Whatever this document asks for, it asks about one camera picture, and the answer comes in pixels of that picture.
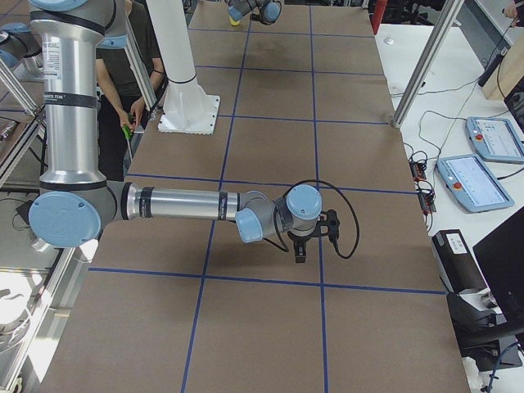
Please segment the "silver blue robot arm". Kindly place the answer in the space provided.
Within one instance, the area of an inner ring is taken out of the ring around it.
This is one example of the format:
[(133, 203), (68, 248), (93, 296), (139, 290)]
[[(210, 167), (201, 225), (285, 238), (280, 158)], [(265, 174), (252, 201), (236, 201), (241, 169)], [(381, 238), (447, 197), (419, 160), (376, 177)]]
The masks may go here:
[(225, 2), (232, 22), (240, 22), (245, 16), (262, 25), (276, 22), (282, 12), (282, 3), (273, 0), (229, 0)]
[(225, 220), (245, 242), (265, 240), (297, 262), (307, 241), (339, 239), (334, 210), (323, 210), (315, 181), (304, 180), (277, 200), (262, 192), (207, 192), (139, 187), (124, 178), (129, 135), (148, 121), (141, 79), (126, 54), (138, 47), (142, 77), (166, 86), (164, 131), (211, 133), (219, 98), (197, 74), (182, 6), (159, 1), (33, 1), (30, 25), (43, 48), (47, 169), (29, 224), (47, 243), (80, 246), (105, 226), (137, 217)]

